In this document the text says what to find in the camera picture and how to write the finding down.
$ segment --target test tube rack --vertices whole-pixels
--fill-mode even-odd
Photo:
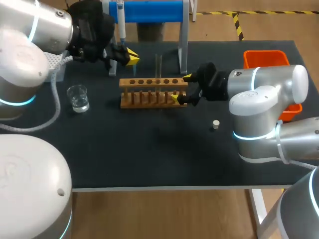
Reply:
[[[122,109],[186,107],[175,102],[171,95],[183,95],[188,83],[183,78],[126,78],[120,79]]]

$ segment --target cable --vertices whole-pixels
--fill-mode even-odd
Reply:
[[[289,163],[294,164],[294,165],[298,165],[300,167],[304,167],[304,168],[307,168],[307,169],[310,169],[310,170],[314,170],[314,169],[317,168],[317,166],[314,166],[314,165],[311,165],[311,164],[308,164],[308,163],[302,163],[302,162],[295,161],[295,160],[289,160]]]
[[[53,124],[56,121],[56,119],[59,117],[60,112],[61,112],[60,99],[59,99],[59,95],[58,95],[58,90],[56,88],[56,73],[59,71],[60,66],[63,66],[64,64],[66,64],[67,62],[72,61],[72,60],[73,60],[72,56],[65,57],[63,60],[61,60],[55,66],[55,68],[52,72],[51,90],[52,90],[52,94],[53,94],[53,98],[54,98],[54,102],[55,102],[55,113],[54,113],[54,116],[49,121],[47,121],[46,123],[41,124],[39,126],[32,127],[32,128],[16,128],[16,127],[12,127],[12,126],[0,123],[0,128],[8,130],[8,131],[12,131],[12,132],[29,133],[29,132],[34,132],[34,131],[46,128],[49,125]]]

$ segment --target white robotic arm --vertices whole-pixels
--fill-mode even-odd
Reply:
[[[234,116],[234,136],[239,156],[250,163],[293,161],[318,157],[319,118],[282,124],[278,118],[293,104],[302,103],[308,94],[308,74],[304,66],[258,67],[218,72],[212,63],[184,77],[198,82],[191,96],[178,96],[179,103],[196,105],[200,97],[209,101],[229,101]]]

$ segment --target yellow black tape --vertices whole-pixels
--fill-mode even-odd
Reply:
[[[236,27],[236,31],[237,31],[237,35],[240,41],[244,41],[244,35],[243,35],[243,30],[241,29],[241,26],[239,24],[239,20],[238,20],[238,14],[233,13],[232,14],[234,23],[235,23],[235,27]]]
[[[221,14],[319,14],[319,11],[202,11],[197,15],[221,15]]]

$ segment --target orange bin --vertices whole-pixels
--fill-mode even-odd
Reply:
[[[267,66],[289,66],[286,54],[279,50],[269,51],[245,51],[244,68],[256,68]],[[293,117],[303,111],[301,104],[288,106],[279,117],[282,121],[291,121]]]

